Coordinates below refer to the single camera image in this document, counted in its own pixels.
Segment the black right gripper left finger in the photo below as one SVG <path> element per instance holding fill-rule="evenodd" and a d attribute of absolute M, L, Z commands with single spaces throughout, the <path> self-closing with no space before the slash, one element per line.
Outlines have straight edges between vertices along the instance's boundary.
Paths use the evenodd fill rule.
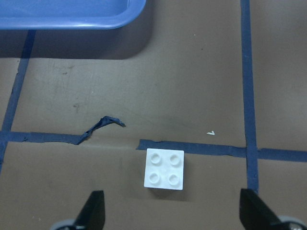
<path fill-rule="evenodd" d="M 105 225 L 104 191 L 93 191 L 73 223 L 74 230 L 102 230 Z"/>

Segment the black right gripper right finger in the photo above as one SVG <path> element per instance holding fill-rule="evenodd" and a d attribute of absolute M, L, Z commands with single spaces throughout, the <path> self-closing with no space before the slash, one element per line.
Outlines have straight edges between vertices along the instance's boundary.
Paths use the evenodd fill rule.
<path fill-rule="evenodd" d="M 280 219 L 252 189 L 241 189 L 239 219 L 246 230 L 276 230 Z"/>

